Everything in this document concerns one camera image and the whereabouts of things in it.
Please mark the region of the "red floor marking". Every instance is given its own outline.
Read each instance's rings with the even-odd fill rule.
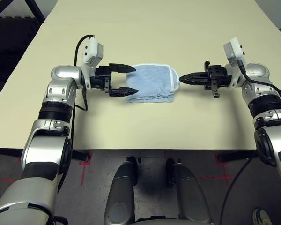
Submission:
[[[226,179],[233,179],[234,177],[227,177],[227,176],[223,176],[223,177],[200,177],[202,180],[226,180]]]
[[[92,161],[92,154],[93,154],[93,153],[91,153],[91,152],[89,153],[89,161],[88,161],[88,162],[86,162],[86,163],[79,162],[79,165],[82,165],[82,166],[83,166],[80,186],[83,185],[84,176],[85,176],[85,167],[86,167],[87,165],[90,165],[90,163],[91,163],[91,161]]]
[[[5,179],[5,178],[1,178],[0,180],[1,181],[6,181],[6,182],[11,182],[11,183],[16,181],[16,180],[13,180],[13,179]]]
[[[0,178],[1,181],[6,181],[6,182],[15,182],[16,180],[13,180],[13,179],[6,179],[6,178]]]
[[[226,184],[228,184],[229,177],[227,177],[226,168],[225,168],[225,166],[228,165],[228,163],[221,163],[218,159],[218,155],[219,155],[219,153],[214,153],[214,156],[215,156],[215,159],[216,159],[216,164],[222,167],[222,170],[223,170],[223,173],[224,173],[224,176],[223,176],[222,179],[224,179]]]

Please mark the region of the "white wall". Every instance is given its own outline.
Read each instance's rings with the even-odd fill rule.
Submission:
[[[281,0],[255,1],[273,24],[275,24],[277,28],[281,28]]]
[[[35,0],[38,7],[42,11],[44,17],[46,18],[48,14],[54,8],[57,0]],[[7,6],[1,13],[0,16],[30,16],[34,17],[30,9],[28,8],[27,4],[24,0],[14,0],[9,6]]]

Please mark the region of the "red tape mark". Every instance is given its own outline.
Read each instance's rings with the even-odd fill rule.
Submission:
[[[13,179],[6,179],[6,178],[0,178],[1,181],[6,181],[6,182],[15,182],[16,180],[13,180]]]
[[[11,182],[11,183],[16,181],[16,180],[13,180],[13,179],[5,179],[5,178],[1,178],[0,180],[1,181],[6,181],[6,182]]]
[[[82,165],[82,166],[83,166],[80,186],[83,185],[84,177],[85,177],[85,167],[86,167],[87,165],[90,165],[91,160],[92,160],[92,155],[93,155],[93,153],[92,153],[92,152],[89,152],[89,161],[88,161],[88,162],[86,162],[86,163],[79,162],[79,165]]]
[[[219,155],[219,153],[214,153],[214,156],[216,159],[216,164],[222,167],[222,170],[224,173],[223,179],[226,181],[226,184],[228,184],[229,177],[227,177],[226,168],[225,168],[225,166],[228,165],[228,163],[221,163],[218,159],[218,155]]]

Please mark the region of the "light blue cloth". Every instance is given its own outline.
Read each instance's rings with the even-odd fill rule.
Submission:
[[[165,64],[139,64],[126,75],[127,87],[139,90],[126,97],[127,102],[173,102],[179,87],[179,77]]]

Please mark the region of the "beige tabletop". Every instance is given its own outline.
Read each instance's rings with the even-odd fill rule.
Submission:
[[[104,45],[100,65],[164,63],[179,76],[203,71],[206,60],[227,64],[222,45],[236,36],[247,62],[266,65],[281,89],[281,34],[253,0],[59,0],[46,22],[0,93],[0,148],[25,145],[50,71],[73,64],[86,34]],[[112,84],[125,86],[125,75],[113,74]],[[180,84],[174,102],[145,104],[93,90],[89,111],[77,110],[74,148],[255,149],[241,90],[219,93],[214,99],[203,87]]]

